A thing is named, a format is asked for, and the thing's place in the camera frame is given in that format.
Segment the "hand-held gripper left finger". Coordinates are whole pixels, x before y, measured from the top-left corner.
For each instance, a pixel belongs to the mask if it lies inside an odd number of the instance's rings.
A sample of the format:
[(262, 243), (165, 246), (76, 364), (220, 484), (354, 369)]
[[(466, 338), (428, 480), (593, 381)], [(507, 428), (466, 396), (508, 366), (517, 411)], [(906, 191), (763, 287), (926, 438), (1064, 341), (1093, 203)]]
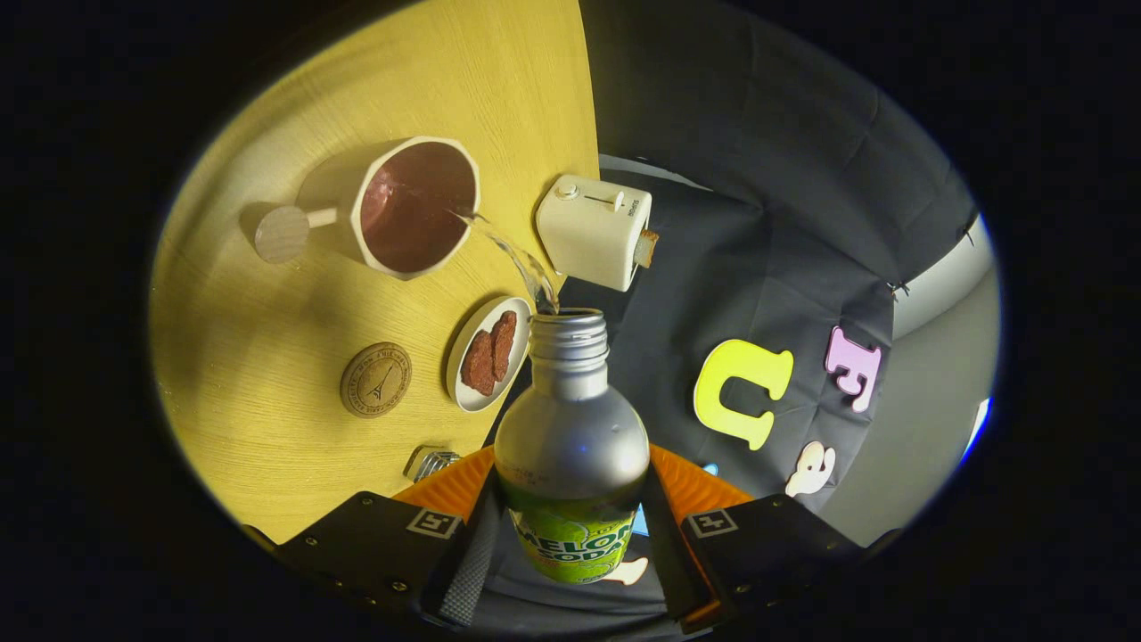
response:
[(276, 548), (296, 572), (396, 621), (472, 625), (500, 530), (493, 448), (393, 497), (358, 491)]

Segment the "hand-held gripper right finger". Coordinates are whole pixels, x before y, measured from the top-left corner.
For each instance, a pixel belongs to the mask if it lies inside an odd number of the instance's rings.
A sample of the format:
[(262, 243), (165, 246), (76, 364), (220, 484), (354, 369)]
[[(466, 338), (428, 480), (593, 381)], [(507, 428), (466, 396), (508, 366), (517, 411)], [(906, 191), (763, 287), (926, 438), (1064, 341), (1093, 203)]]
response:
[(669, 617), (685, 633), (786, 606), (866, 556), (799, 501), (752, 498), (657, 446), (641, 506)]

